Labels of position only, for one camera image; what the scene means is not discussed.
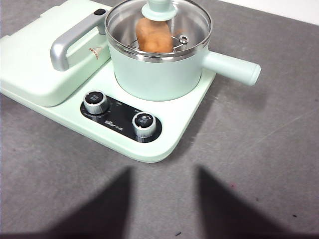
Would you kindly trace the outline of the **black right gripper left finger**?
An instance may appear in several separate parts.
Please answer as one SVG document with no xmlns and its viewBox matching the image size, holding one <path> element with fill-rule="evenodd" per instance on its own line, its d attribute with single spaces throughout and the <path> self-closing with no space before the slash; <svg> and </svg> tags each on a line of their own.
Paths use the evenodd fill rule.
<svg viewBox="0 0 319 239">
<path fill-rule="evenodd" d="M 2 239 L 122 239 L 130 211 L 132 168 L 125 168 L 96 197 L 54 226 L 36 233 L 2 234 Z"/>
</svg>

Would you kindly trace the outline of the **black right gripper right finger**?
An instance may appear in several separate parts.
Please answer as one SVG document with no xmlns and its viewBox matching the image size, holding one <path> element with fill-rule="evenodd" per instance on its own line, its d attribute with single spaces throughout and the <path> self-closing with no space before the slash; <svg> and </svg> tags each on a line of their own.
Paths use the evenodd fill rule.
<svg viewBox="0 0 319 239">
<path fill-rule="evenodd" d="M 293 232 L 227 189 L 205 167 L 197 167 L 197 204 L 206 239 L 317 239 Z"/>
</svg>

